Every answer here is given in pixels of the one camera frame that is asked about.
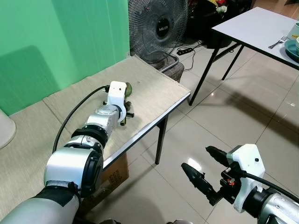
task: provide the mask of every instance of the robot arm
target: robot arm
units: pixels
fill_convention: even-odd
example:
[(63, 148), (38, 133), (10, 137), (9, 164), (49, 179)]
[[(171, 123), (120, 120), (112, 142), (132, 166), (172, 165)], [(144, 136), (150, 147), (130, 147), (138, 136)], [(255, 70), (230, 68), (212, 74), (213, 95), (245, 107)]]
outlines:
[(204, 179), (204, 174), (186, 163), (182, 164), (182, 168), (194, 186), (206, 195), (211, 205), (216, 205), (224, 198), (234, 204), (234, 209), (239, 213), (246, 211), (257, 218), (259, 224), (299, 224), (299, 205), (296, 203), (299, 199), (283, 189), (281, 192), (290, 198), (280, 195), (272, 188), (265, 190), (257, 181), (262, 180), (265, 168), (256, 145), (238, 146), (229, 153), (213, 146), (206, 150), (227, 167), (221, 173), (221, 188), (218, 192)]
[(97, 109), (64, 147), (55, 151), (44, 172), (44, 189), (14, 208), (1, 224), (71, 224), (81, 199), (100, 186), (103, 149), (126, 117), (127, 85), (113, 81), (107, 105)]

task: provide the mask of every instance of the tiled floor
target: tiled floor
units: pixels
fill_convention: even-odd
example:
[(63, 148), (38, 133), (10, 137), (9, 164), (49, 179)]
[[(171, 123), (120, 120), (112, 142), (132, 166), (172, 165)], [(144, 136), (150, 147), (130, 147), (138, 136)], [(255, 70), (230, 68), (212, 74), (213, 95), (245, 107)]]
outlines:
[[(181, 79), (192, 94), (211, 55), (204, 47), (196, 51), (193, 69)], [(160, 164), (154, 164), (158, 129), (153, 129), (128, 151), (129, 179), (88, 219), (114, 218), (123, 224), (175, 219), (194, 224), (256, 223), (225, 200), (212, 207), (188, 181), (180, 165), (193, 161), (215, 189), (220, 187), (224, 167), (205, 151), (209, 145), (228, 152), (237, 145), (257, 144), (265, 179), (299, 195), (299, 72), (245, 48), (226, 81), (221, 81), (235, 53), (213, 64), (193, 106), (184, 102), (171, 114)], [(180, 60), (189, 68), (192, 53)]]

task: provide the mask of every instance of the small table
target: small table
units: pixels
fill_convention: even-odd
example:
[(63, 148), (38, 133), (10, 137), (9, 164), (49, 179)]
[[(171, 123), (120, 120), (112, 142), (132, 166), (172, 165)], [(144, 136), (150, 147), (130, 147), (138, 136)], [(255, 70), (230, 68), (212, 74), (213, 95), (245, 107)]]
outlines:
[[(22, 201), (39, 193), (55, 136), (71, 109), (88, 93), (111, 81), (130, 82), (134, 118), (112, 132), (104, 148), (104, 169), (129, 150), (152, 128), (160, 128), (156, 164), (159, 163), (168, 115), (190, 96), (190, 91), (134, 56), (75, 83), (11, 116), (16, 123), (13, 140), (0, 149), (0, 220)], [(98, 92), (73, 114), (58, 147), (102, 106), (107, 93)]]
[[(225, 79), (230, 69), (243, 50), (244, 46), (253, 49), (261, 54), (269, 56), (281, 63), (299, 70), (299, 63), (292, 60), (285, 52), (284, 44), (279, 44), (273, 49), (268, 47), (276, 43), (283, 35), (287, 35), (297, 21), (289, 17), (256, 7), (239, 16), (236, 16), (224, 23), (212, 28), (219, 35), (219, 42), (212, 53), (212, 56), (206, 66), (206, 69), (195, 89), (195, 92), (189, 102), (192, 105), (201, 85), (213, 62), (224, 56), (228, 51), (241, 45), (229, 68), (225, 72), (222, 80)], [(229, 38), (236, 44), (224, 52), (218, 54), (221, 45), (221, 38)]]

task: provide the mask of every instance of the cardboard box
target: cardboard box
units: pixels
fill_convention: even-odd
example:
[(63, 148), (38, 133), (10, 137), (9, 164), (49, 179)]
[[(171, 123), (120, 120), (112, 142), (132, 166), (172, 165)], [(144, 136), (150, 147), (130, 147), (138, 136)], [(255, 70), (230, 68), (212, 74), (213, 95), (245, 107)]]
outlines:
[(125, 153), (101, 174), (101, 186), (92, 196), (85, 198), (77, 212), (78, 215), (86, 215), (99, 204), (105, 197), (114, 191), (129, 177), (127, 154)]

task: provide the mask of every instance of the fork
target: fork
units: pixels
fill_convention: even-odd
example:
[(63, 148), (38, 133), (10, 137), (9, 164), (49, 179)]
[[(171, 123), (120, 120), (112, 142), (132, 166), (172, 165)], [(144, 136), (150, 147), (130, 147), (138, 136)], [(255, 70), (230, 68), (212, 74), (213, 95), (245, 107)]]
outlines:
[(272, 49), (273, 47), (275, 47), (279, 43), (284, 43), (285, 41), (286, 41), (286, 36), (282, 36), (282, 38), (279, 41), (277, 41), (275, 44), (269, 46), (268, 48)]

